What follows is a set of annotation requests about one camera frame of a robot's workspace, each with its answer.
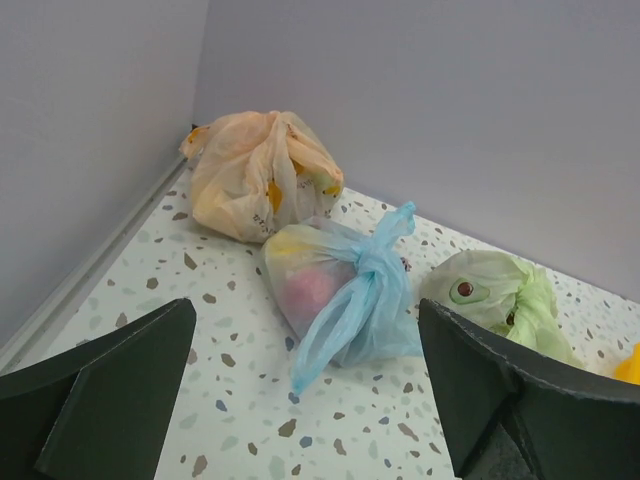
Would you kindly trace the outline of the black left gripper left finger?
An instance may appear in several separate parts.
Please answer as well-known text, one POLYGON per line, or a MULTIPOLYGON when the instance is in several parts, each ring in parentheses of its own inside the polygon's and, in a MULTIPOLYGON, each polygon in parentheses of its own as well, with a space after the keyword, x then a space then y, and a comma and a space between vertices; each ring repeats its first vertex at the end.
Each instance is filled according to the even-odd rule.
POLYGON ((176 299, 2 376, 2 478, 153 478, 195 325, 176 299))

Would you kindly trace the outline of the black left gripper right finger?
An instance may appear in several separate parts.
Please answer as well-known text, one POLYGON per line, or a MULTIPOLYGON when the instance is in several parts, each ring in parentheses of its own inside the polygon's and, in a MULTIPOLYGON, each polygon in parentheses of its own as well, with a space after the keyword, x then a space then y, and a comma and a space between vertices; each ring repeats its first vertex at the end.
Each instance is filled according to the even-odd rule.
POLYGON ((431 300, 418 326, 457 478, 638 478, 638 386, 543 356, 431 300))

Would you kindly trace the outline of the light blue plastic bag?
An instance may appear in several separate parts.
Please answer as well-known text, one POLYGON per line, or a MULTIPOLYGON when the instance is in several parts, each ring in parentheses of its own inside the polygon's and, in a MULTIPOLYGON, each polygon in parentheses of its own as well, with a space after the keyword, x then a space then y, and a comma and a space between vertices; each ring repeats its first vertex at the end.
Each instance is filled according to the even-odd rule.
POLYGON ((370 234, 314 216, 263 245, 266 285, 299 340, 295 394, 330 364, 421 355, 408 272, 395 249, 414 233, 414 213, 411 202, 388 211, 370 234))

